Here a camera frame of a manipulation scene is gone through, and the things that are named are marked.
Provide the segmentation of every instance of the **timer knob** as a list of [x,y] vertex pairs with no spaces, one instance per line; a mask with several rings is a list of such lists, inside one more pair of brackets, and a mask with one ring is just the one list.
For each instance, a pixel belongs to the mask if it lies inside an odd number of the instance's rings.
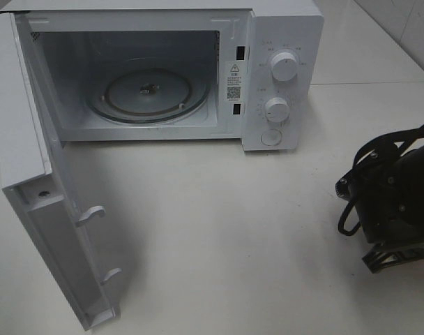
[[281,51],[271,58],[271,72],[280,82],[287,82],[297,74],[297,56],[292,51]]
[[279,124],[288,119],[289,104],[285,99],[275,97],[265,104],[265,111],[268,121]]

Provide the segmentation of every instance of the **warning label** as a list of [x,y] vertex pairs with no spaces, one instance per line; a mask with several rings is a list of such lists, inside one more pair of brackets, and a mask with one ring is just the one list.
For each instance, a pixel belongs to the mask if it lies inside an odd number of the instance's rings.
[[245,61],[227,61],[225,70],[225,100],[241,103],[245,85]]

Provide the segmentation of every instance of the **table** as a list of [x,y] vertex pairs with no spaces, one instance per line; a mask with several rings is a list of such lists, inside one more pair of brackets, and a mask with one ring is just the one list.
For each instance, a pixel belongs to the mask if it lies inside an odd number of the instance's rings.
[[316,3],[325,23],[313,84],[424,82],[424,71],[354,0]]
[[[316,85],[298,149],[69,144],[121,319],[93,334],[424,334],[424,261],[372,275],[333,187],[373,137],[424,123],[424,83]],[[348,225],[356,218],[351,217]],[[84,334],[0,192],[0,334]]]

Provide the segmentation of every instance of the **microwave door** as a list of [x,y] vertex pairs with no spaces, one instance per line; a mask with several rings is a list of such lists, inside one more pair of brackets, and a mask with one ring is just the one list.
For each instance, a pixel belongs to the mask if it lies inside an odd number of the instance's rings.
[[120,269],[101,273],[98,268],[85,225],[105,211],[102,206],[79,208],[48,114],[53,106],[47,73],[33,63],[38,62],[33,37],[21,14],[0,14],[2,189],[83,328],[89,329],[116,315],[104,284]]

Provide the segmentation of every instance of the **white microwave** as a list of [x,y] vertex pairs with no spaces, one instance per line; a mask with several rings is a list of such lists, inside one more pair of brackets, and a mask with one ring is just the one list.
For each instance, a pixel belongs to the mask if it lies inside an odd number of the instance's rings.
[[293,149],[312,0],[14,0],[0,12],[3,191],[85,329],[113,318],[62,144],[241,138]]

